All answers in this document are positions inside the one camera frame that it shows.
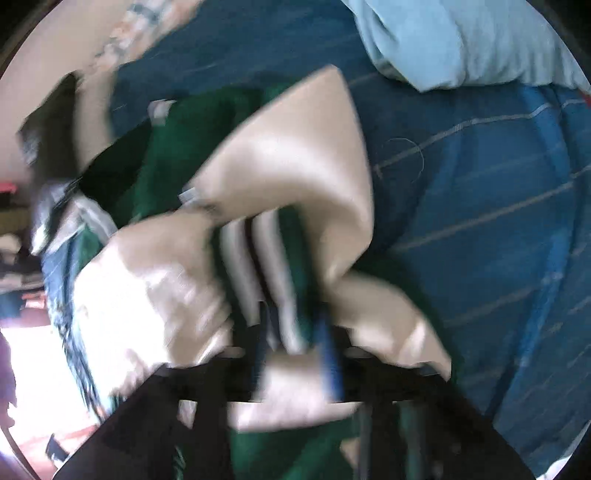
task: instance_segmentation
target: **bed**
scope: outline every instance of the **bed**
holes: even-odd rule
[[[589,77],[588,12],[567,3],[532,2]],[[153,100],[326,64],[348,81],[371,164],[366,257],[387,252],[405,268],[463,359],[463,392],[542,474],[591,417],[591,110],[579,92],[509,83],[420,94],[376,72],[339,1],[207,1],[119,69],[112,128],[128,132]],[[61,305],[76,248],[44,259]]]

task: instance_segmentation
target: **light blue pillowcase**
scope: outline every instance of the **light blue pillowcase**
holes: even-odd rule
[[[420,92],[519,80],[591,92],[570,50],[526,0],[343,0],[369,57]]]

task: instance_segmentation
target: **folded clothes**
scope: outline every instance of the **folded clothes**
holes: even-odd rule
[[[118,227],[176,210],[184,185],[219,143],[287,86],[224,87],[176,102],[165,125],[146,121],[96,157],[81,191]]]
[[[157,127],[162,136],[166,133],[170,138],[178,129],[171,119],[175,111],[182,111],[182,103],[175,103],[165,123]],[[185,112],[189,125],[191,117],[202,116],[198,109]],[[146,159],[152,147],[159,145],[150,142]],[[184,152],[169,148],[168,160],[174,162],[179,151]],[[229,222],[218,230],[220,241],[214,243],[220,246],[225,268],[232,270],[224,253],[233,255],[226,248],[224,229],[232,230],[233,221],[266,210],[276,211],[283,222],[292,210],[281,207],[292,204],[302,224],[298,227],[296,218],[289,225],[282,223],[282,228],[301,228],[300,235],[293,235],[292,230],[285,237],[286,241],[300,240],[283,247],[282,255],[291,256],[289,262],[298,267],[291,270],[292,282],[274,276],[279,273],[271,266],[277,262],[272,255],[281,254],[279,244],[268,246],[265,254],[271,256],[261,258],[273,302],[281,309],[279,321],[289,325],[291,315],[295,322],[291,325],[298,327],[285,330],[286,336],[281,331],[286,350],[305,350],[296,344],[288,346],[290,332],[311,341],[306,333],[309,311],[286,294],[291,284],[300,299],[308,295],[309,301],[313,289],[317,298],[327,301],[335,322],[351,328],[354,344],[387,362],[432,362],[449,377],[449,354],[408,297],[387,278],[350,270],[371,241],[373,207],[361,132],[338,70],[324,69],[287,90],[241,123],[201,168],[195,168],[189,181],[195,196],[192,202],[177,212],[122,228],[76,279],[73,321],[101,406],[106,407],[112,395],[129,394],[163,362],[194,365],[209,359],[232,341],[228,318],[236,329],[241,316],[247,322],[259,321],[256,312],[249,313],[248,302],[238,300],[238,306],[229,290],[221,288],[215,274],[216,255],[212,255],[217,247],[210,248],[210,238],[212,233],[216,237],[216,225]],[[266,225],[267,216],[257,217],[260,225]],[[253,241],[272,234],[272,223],[267,227],[270,230],[257,227]],[[308,280],[302,275],[307,264],[303,232],[318,287],[313,275],[307,275]],[[233,290],[240,288],[233,283]],[[284,361],[281,352],[267,362],[259,385],[262,403],[235,405],[235,427],[240,431],[277,430],[350,415],[355,406],[328,403],[326,386],[315,380],[325,369],[315,353],[299,356],[306,359],[303,371],[290,373],[293,361]],[[310,388],[290,388],[296,377],[308,379]]]

